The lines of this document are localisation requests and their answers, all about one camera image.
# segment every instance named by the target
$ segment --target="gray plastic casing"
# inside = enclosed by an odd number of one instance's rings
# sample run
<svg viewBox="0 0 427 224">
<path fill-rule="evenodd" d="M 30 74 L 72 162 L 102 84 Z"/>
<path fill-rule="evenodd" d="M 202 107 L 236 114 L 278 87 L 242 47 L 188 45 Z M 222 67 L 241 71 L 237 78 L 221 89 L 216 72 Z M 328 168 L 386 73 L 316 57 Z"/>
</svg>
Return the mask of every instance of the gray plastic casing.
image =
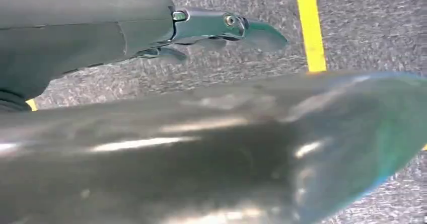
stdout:
<svg viewBox="0 0 427 224">
<path fill-rule="evenodd" d="M 172 38 L 171 0 L 0 0 L 0 91 L 25 100 L 53 78 Z"/>
</svg>

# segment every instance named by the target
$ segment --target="yellow tape line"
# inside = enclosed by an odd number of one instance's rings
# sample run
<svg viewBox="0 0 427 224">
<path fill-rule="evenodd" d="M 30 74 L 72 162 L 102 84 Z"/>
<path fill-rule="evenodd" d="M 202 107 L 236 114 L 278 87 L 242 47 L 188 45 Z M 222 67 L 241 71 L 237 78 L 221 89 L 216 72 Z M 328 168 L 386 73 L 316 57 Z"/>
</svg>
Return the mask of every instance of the yellow tape line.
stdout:
<svg viewBox="0 0 427 224">
<path fill-rule="evenodd" d="M 31 107 L 31 110 L 37 111 L 37 106 L 36 106 L 36 102 L 34 101 L 34 99 L 28 100 L 27 104 Z"/>
<path fill-rule="evenodd" d="M 308 70 L 311 72 L 325 71 L 327 67 L 323 49 L 319 12 L 317 10 L 317 0 L 297 1 L 298 10 L 300 11 Z"/>
</svg>

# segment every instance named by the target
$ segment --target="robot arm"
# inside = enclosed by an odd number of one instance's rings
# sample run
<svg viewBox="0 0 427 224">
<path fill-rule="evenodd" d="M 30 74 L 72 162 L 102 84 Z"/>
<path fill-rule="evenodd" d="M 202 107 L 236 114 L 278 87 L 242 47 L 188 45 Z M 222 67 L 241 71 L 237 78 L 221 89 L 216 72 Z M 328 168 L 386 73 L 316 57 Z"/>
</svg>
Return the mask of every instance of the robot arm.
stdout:
<svg viewBox="0 0 427 224">
<path fill-rule="evenodd" d="M 266 23 L 230 12 L 177 10 L 171 0 L 0 0 L 0 15 L 0 92 L 22 102 L 80 68 L 134 57 L 184 59 L 165 48 L 170 44 L 245 39 L 278 49 L 287 42 Z"/>
</svg>

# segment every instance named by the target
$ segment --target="gray carpet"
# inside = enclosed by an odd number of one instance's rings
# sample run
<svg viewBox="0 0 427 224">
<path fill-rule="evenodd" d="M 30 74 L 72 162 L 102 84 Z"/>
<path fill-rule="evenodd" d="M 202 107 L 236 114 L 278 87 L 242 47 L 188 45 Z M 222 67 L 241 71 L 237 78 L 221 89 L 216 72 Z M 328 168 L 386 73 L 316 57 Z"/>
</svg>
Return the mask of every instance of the gray carpet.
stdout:
<svg viewBox="0 0 427 224">
<path fill-rule="evenodd" d="M 185 64 L 133 60 L 53 81 L 39 108 L 72 106 L 181 91 L 306 71 L 296 0 L 174 0 L 178 6 L 227 9 L 270 22 L 290 45 L 268 54 L 230 45 L 220 52 L 191 47 Z M 318 0 L 330 69 L 398 70 L 427 75 L 422 58 L 422 0 Z M 373 193 L 324 223 L 422 223 L 427 154 Z"/>
</svg>

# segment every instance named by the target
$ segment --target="screw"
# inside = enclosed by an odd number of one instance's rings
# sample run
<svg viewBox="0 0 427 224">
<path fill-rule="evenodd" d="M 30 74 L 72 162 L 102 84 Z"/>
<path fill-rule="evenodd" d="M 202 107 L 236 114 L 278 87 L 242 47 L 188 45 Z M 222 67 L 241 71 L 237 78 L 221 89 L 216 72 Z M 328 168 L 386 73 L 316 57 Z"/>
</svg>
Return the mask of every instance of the screw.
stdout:
<svg viewBox="0 0 427 224">
<path fill-rule="evenodd" d="M 227 14 L 227 15 L 225 15 L 225 16 L 224 16 L 224 21 L 226 22 L 226 24 L 227 24 L 229 27 L 234 27 L 234 24 L 235 24 L 235 22 L 236 22 L 236 19 L 234 18 L 234 16 L 233 16 L 233 15 L 229 15 L 229 14 Z"/>
</svg>

